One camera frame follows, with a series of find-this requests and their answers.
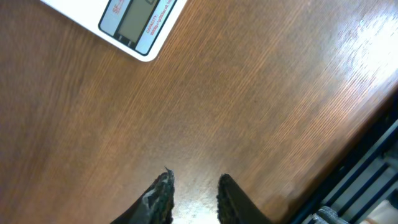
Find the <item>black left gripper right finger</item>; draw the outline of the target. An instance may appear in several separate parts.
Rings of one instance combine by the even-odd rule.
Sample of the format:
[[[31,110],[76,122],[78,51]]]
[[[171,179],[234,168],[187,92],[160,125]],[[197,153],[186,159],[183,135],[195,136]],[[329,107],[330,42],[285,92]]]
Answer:
[[[221,224],[272,224],[229,174],[221,175],[216,198]]]

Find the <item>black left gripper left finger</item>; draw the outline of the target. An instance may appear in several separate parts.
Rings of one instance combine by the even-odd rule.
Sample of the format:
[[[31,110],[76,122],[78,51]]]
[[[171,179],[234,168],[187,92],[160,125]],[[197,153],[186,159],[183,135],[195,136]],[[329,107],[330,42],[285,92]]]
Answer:
[[[111,224],[171,224],[175,176],[168,168]]]

